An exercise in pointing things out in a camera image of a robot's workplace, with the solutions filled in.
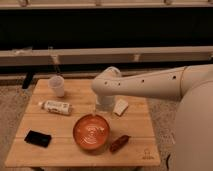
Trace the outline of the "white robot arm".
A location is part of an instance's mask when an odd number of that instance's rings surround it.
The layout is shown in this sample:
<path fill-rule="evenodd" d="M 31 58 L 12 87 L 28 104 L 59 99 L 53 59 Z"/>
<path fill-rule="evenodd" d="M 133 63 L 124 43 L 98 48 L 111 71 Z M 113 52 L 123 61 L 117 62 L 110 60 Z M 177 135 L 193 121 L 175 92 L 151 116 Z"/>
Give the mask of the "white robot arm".
<path fill-rule="evenodd" d="M 92 82 L 101 105 L 115 95 L 177 100 L 169 171 L 213 171 L 213 64 L 123 77 L 109 67 Z"/>

